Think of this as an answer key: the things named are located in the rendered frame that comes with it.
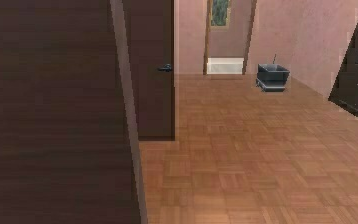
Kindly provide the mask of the dark brown wooden door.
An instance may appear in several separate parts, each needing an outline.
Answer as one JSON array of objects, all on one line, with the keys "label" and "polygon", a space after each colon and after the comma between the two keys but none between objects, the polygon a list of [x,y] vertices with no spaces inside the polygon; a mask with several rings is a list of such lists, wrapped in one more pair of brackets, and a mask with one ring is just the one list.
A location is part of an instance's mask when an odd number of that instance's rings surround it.
[{"label": "dark brown wooden door", "polygon": [[[123,0],[138,137],[175,138],[174,0]],[[172,65],[172,72],[157,68]]]}]

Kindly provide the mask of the dark grey bin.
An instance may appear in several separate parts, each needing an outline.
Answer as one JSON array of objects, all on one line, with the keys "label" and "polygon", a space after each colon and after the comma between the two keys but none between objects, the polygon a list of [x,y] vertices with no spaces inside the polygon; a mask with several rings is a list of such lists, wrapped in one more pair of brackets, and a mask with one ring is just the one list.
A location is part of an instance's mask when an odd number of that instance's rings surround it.
[{"label": "dark grey bin", "polygon": [[283,92],[287,83],[290,71],[280,64],[276,64],[277,55],[274,55],[271,64],[259,64],[255,85],[263,92]]}]

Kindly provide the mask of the framed green picture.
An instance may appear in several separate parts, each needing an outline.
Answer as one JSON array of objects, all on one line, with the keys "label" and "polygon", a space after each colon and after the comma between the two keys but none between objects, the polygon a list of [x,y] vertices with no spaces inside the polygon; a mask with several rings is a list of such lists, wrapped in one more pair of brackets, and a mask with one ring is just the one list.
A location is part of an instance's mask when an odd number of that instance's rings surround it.
[{"label": "framed green picture", "polygon": [[229,22],[230,0],[212,0],[211,26],[226,27]]}]

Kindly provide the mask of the dark brown wooden cupboard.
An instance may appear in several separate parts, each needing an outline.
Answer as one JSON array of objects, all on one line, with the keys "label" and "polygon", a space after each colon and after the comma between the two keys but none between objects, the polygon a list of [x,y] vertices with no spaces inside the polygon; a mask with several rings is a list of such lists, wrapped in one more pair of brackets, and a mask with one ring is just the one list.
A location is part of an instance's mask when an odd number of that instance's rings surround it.
[{"label": "dark brown wooden cupboard", "polygon": [[140,224],[110,0],[0,0],[0,224]]}]

